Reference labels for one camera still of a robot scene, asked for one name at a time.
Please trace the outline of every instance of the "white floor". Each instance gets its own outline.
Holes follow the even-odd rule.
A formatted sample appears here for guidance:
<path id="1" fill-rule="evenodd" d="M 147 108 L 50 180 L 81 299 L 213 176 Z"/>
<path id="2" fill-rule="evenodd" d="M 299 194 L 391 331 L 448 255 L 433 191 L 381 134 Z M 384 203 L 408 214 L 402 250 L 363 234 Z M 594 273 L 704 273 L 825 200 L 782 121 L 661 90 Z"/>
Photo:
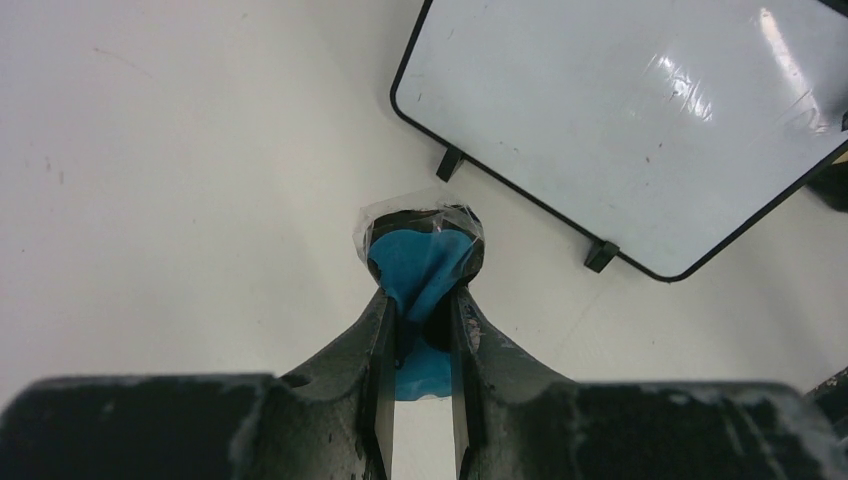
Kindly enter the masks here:
<path id="1" fill-rule="evenodd" d="M 362 206 L 437 182 L 391 112 L 421 1 L 0 6 L 0 404 L 79 373 L 284 373 L 374 291 Z M 848 365 L 848 217 L 803 191 L 690 279 L 621 261 L 471 166 L 489 319 L 578 380 Z M 452 478 L 450 403 L 397 407 L 395 478 Z"/>

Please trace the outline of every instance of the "whiteboard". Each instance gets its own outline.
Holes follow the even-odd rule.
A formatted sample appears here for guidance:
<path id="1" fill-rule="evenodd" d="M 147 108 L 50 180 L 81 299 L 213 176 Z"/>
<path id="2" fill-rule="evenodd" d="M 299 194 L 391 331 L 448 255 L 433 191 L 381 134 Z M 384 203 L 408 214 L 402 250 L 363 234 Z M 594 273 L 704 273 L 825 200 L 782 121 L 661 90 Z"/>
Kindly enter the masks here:
<path id="1" fill-rule="evenodd" d="M 848 147 L 848 18 L 817 0 L 432 0 L 392 103 L 674 281 Z"/>

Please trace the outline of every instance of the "black plastic foot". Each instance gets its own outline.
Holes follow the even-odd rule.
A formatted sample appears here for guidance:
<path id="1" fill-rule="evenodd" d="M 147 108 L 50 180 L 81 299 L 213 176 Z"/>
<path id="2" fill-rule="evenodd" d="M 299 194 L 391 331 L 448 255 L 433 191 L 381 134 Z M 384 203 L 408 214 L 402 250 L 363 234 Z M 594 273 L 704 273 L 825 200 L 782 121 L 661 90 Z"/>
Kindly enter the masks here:
<path id="1" fill-rule="evenodd" d="M 612 242 L 595 242 L 583 265 L 593 272 L 601 273 L 601 270 L 609 265 L 609 262 L 618 255 L 618 252 L 618 245 Z"/>
<path id="2" fill-rule="evenodd" d="M 443 182 L 450 180 L 450 177 L 456 173 L 456 170 L 462 165 L 465 155 L 457 148 L 448 148 L 445 156 L 442 157 L 442 163 L 439 164 L 439 169 L 436 171 L 436 176 L 442 179 Z"/>

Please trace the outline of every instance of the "blue cloth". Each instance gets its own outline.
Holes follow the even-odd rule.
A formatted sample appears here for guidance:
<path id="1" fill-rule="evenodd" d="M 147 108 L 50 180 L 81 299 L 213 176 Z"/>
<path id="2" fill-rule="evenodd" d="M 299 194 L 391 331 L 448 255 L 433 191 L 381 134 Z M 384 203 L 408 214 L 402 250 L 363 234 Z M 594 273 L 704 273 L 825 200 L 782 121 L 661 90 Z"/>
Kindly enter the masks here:
<path id="1" fill-rule="evenodd" d="M 472 245 L 468 235 L 456 230 L 396 230 L 378 238 L 368 251 L 380 269 L 380 286 L 395 300 L 400 316 L 396 356 L 403 367 L 395 380 L 396 400 L 451 393 L 450 354 L 427 345 L 421 328 L 462 278 Z"/>

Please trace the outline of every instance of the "scuff mark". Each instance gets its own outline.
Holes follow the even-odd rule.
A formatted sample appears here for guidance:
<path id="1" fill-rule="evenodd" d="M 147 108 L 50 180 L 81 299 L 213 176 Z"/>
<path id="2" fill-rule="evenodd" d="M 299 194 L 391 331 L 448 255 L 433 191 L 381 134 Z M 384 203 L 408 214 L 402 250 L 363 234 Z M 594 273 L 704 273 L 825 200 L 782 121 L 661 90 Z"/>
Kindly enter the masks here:
<path id="1" fill-rule="evenodd" d="M 105 56 L 107 56 L 107 57 L 112 57 L 112 58 L 114 58 L 115 60 L 118 60 L 119 62 L 123 63 L 124 65 L 127 65 L 128 67 L 130 67 L 130 68 L 132 68 L 132 69 L 134 69 L 134 70 L 136 70 L 136 71 L 138 71 L 138 72 L 142 73 L 142 74 L 143 74 L 144 76 L 146 76 L 147 78 L 153 78 L 153 75 L 151 75 L 151 74 L 147 73 L 147 70 L 145 70 L 145 69 L 143 69 L 143 68 L 139 67 L 138 65 L 136 65 L 136 64 L 134 64 L 133 62 L 131 62 L 131 61 L 127 60 L 126 58 L 124 58 L 124 57 L 122 57 L 122 56 L 118 55 L 117 53 L 110 52 L 110 51 L 108 51 L 108 50 L 101 50 L 101 49 L 99 49 L 99 48 L 97 48 L 97 47 L 94 47 L 94 52 L 95 52 L 95 53 L 99 53 L 100 55 L 105 55 Z"/>
<path id="2" fill-rule="evenodd" d="M 571 407 L 573 418 L 569 423 L 571 430 L 571 442 L 568 446 L 568 455 L 571 459 L 571 467 L 573 469 L 575 480 L 583 480 L 583 472 L 580 471 L 580 463 L 577 459 L 577 450 L 580 445 L 586 441 L 586 434 L 583 433 L 583 416 L 580 414 L 580 407 L 577 405 L 578 390 L 572 390 L 568 395 L 568 405 Z"/>
<path id="3" fill-rule="evenodd" d="M 242 419 L 238 430 L 230 439 L 227 453 L 233 466 L 233 478 L 242 478 L 249 467 L 249 462 L 244 460 L 253 456 L 253 443 L 262 417 L 262 405 L 265 404 L 265 391 L 261 388 L 258 388 L 258 391 L 259 395 L 250 407 L 250 412 Z"/>
<path id="4" fill-rule="evenodd" d="M 736 425 L 733 424 L 733 419 L 727 414 L 724 402 L 722 402 L 720 414 L 721 420 L 724 423 L 724 431 L 727 433 L 727 438 L 730 439 L 730 445 L 733 447 L 733 451 L 740 457 L 745 456 L 745 449 L 742 447 L 742 442 L 739 440 L 739 433 L 736 432 Z"/>
<path id="5" fill-rule="evenodd" d="M 740 408 L 735 403 L 732 405 L 733 409 L 736 410 L 736 412 L 738 412 L 742 417 L 742 420 L 745 421 L 745 424 L 748 426 L 748 431 L 750 431 L 751 434 L 754 435 L 754 438 L 757 439 L 757 445 L 760 447 L 760 452 L 762 452 L 766 464 L 771 467 L 776 478 L 779 478 L 780 480 L 789 480 L 789 477 L 786 476 L 786 472 L 783 471 L 783 467 L 781 467 L 780 463 L 778 463 L 774 458 L 774 451 L 766 441 L 762 430 L 760 430 L 760 427 L 758 427 L 756 422 L 754 422 L 754 419 L 751 418 L 751 415 L 749 415 L 744 408 Z"/>

